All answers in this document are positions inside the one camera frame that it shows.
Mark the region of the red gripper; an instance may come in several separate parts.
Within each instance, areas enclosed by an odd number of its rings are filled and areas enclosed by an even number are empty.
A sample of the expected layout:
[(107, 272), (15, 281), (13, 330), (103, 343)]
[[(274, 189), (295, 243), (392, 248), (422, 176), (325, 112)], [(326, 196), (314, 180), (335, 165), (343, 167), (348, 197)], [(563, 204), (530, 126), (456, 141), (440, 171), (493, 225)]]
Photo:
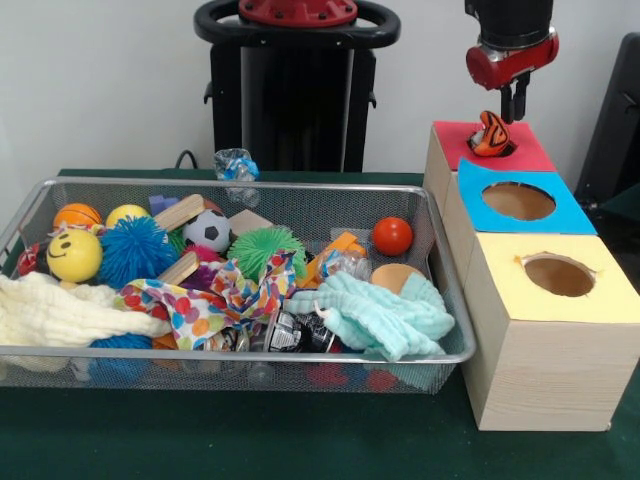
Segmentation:
[[(473, 46), (466, 53), (466, 66), (476, 84), (486, 90), (500, 89), (501, 118), (512, 123), (525, 116), (530, 72), (550, 64), (558, 51), (559, 37), (555, 30), (550, 30), (543, 41), (523, 49), (498, 51), (482, 44)], [(510, 84), (514, 80), (513, 95)]]

